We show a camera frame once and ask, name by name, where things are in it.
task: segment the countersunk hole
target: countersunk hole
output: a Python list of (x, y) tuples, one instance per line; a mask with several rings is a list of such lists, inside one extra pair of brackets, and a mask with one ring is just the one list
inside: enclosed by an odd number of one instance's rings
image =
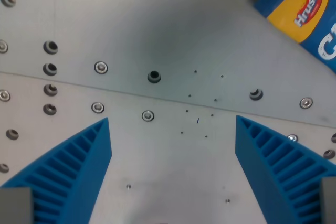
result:
[(157, 77), (159, 77), (159, 75), (160, 74), (157, 71), (152, 71), (151, 72), (151, 77), (154, 78), (154, 79), (156, 79)]
[(43, 106), (43, 111), (44, 113), (46, 113), (47, 115), (55, 115), (57, 110), (56, 107), (52, 104), (46, 104)]
[(8, 173), (9, 167), (6, 164), (0, 164), (0, 173)]
[(161, 75), (157, 71), (152, 71), (147, 75), (147, 79), (150, 83), (158, 83), (161, 81)]
[(253, 101), (258, 101), (261, 98), (263, 98), (263, 96), (264, 96), (264, 93), (261, 89), (255, 89), (255, 90), (250, 92), (250, 98)]
[(49, 42), (49, 47), (52, 49), (52, 50), (56, 50), (58, 49), (57, 47), (57, 44), (53, 41)]
[(10, 129), (6, 131), (6, 136), (10, 140), (17, 140), (19, 138), (19, 133), (16, 130)]
[(58, 52), (58, 46), (55, 42), (48, 40), (43, 44), (43, 49), (47, 54), (54, 55)]

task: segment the small hole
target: small hole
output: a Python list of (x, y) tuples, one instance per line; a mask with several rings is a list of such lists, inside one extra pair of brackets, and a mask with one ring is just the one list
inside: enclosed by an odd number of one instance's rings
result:
[(51, 63), (49, 64), (49, 69), (51, 71), (56, 71), (57, 70), (56, 66), (54, 64), (51, 64)]
[(157, 77), (159, 77), (159, 73), (156, 72), (156, 71), (152, 71), (152, 72), (151, 72), (151, 77), (152, 77), (153, 79), (156, 79)]
[(57, 45), (56, 45), (56, 43), (53, 42), (53, 41), (49, 42), (49, 47), (50, 47), (52, 50), (56, 50), (56, 49), (58, 48)]
[(156, 84), (161, 81), (161, 75), (157, 71), (152, 71), (147, 75), (147, 79), (150, 83)]

